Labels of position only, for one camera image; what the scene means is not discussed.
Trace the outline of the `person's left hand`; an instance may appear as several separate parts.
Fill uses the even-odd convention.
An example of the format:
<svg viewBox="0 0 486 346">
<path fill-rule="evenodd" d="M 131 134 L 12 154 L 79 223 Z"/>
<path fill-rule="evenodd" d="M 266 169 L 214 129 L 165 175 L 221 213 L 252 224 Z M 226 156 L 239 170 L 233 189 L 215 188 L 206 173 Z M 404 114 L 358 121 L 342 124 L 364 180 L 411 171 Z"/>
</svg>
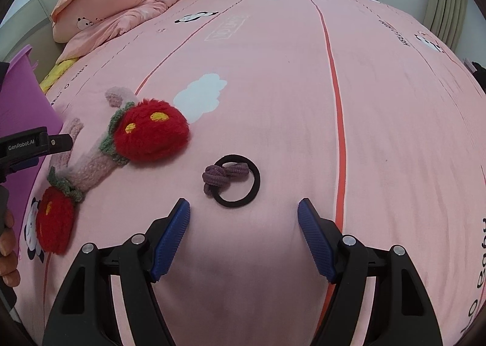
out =
<svg viewBox="0 0 486 346">
<path fill-rule="evenodd" d="M 8 287 L 16 288 L 21 282 L 21 275 L 17 268 L 18 258 L 15 252 L 16 235 L 13 230 L 14 217 L 7 209 L 5 212 L 5 229 L 0 238 L 0 275 Z"/>
</svg>

